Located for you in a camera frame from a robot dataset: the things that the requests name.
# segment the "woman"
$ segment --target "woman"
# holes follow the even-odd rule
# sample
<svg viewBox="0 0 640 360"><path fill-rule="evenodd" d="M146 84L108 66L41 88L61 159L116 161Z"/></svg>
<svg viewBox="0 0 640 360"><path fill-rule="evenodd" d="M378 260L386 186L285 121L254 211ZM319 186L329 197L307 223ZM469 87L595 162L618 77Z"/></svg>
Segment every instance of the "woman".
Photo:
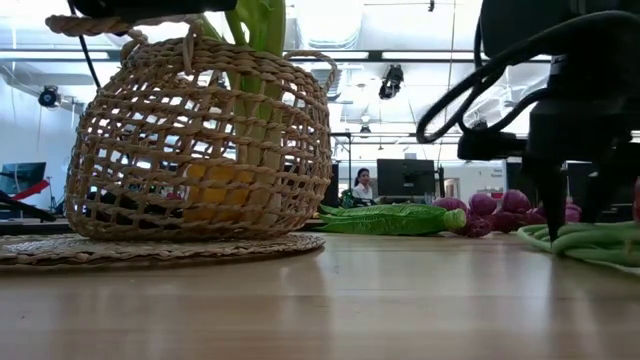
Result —
<svg viewBox="0 0 640 360"><path fill-rule="evenodd" d="M358 176L356 177L356 181L352 190L354 198L358 198L361 200L373 199L373 191L369 186L369 180L369 169L362 168L358 170Z"/></svg>

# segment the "security camera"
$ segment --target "security camera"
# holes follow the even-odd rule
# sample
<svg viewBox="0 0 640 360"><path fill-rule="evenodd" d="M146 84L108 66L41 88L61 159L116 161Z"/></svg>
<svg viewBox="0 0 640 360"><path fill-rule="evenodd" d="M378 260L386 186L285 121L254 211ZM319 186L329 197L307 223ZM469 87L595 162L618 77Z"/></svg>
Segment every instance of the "security camera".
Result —
<svg viewBox="0 0 640 360"><path fill-rule="evenodd" d="M400 65L391 65L382 79L382 86L378 96L381 100L389 100L400 91L400 84L404 82L404 72Z"/></svg>
<svg viewBox="0 0 640 360"><path fill-rule="evenodd" d="M57 108L60 106L60 94L58 94L58 87L54 85L48 85L44 87L44 90L38 96L38 103L42 107L49 109Z"/></svg>

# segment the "black monitor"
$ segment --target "black monitor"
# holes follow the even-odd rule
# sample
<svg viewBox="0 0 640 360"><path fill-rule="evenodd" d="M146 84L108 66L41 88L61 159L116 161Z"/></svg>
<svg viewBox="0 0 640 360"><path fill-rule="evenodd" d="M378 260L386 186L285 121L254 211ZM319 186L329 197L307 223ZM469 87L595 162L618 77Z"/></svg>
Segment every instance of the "black monitor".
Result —
<svg viewBox="0 0 640 360"><path fill-rule="evenodd" d="M15 195L29 189L44 179L46 164L4 164L0 173L0 190Z"/></svg>
<svg viewBox="0 0 640 360"><path fill-rule="evenodd" d="M331 183L327 186L327 190L324 192L324 199L322 205L337 207L340 203L340 166L338 164L331 165Z"/></svg>
<svg viewBox="0 0 640 360"><path fill-rule="evenodd" d="M431 160L378 159L378 195L435 195L436 173Z"/></svg>
<svg viewBox="0 0 640 360"><path fill-rule="evenodd" d="M587 191L589 177L596 174L598 168L592 163L569 163L567 164L567 173L569 181L569 192L573 202L582 207L584 206L584 197ZM611 205L615 204L632 204L634 199L634 184L624 184L618 188L618 191L611 199Z"/></svg>

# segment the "woven basket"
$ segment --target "woven basket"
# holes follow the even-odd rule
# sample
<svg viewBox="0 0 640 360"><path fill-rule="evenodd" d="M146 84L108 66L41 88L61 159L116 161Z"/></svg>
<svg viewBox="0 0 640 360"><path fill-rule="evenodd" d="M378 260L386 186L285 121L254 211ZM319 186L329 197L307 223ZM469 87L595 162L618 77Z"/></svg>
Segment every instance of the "woven basket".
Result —
<svg viewBox="0 0 640 360"><path fill-rule="evenodd" d="M47 19L69 36L129 31L134 38L77 128L65 205L79 234L266 239L300 228L322 200L331 176L326 89L335 63L317 52L282 59L221 43L202 36L193 19L154 20L191 25L186 37L154 44L117 19ZM291 56L328 61L333 73L324 88ZM248 81L260 90L240 90ZM265 95L274 89L275 99Z"/></svg>

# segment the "woven placemat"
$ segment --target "woven placemat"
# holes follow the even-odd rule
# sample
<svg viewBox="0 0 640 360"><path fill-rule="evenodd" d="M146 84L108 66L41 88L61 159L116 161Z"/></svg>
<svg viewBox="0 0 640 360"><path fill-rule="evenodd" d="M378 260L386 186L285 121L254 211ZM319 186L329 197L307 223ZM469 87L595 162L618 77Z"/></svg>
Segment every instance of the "woven placemat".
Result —
<svg viewBox="0 0 640 360"><path fill-rule="evenodd" d="M272 240L213 242L100 241L77 234L0 237L0 266L115 265L287 255L313 250L324 239L289 234Z"/></svg>

